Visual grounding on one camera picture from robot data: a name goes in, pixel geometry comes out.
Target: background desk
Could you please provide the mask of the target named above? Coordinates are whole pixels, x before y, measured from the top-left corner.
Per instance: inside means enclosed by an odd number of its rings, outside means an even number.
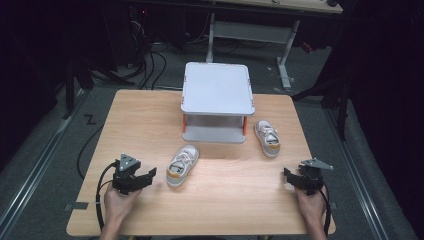
[[[100,234],[96,185],[105,167],[124,152],[141,160],[137,175],[153,167],[158,171],[125,221],[123,235],[306,233],[296,195],[281,178],[283,167],[295,169],[311,158],[296,110],[289,96],[254,95],[254,101],[245,143],[194,143],[200,149],[198,162],[181,187],[171,188],[166,167],[187,144],[182,139],[181,92],[119,91],[77,199],[88,202],[88,209],[73,210],[67,232]],[[279,130],[282,149],[275,159],[263,155],[256,139],[253,126],[260,119]],[[104,180],[112,179],[112,173]],[[334,231],[332,223],[330,233]]]

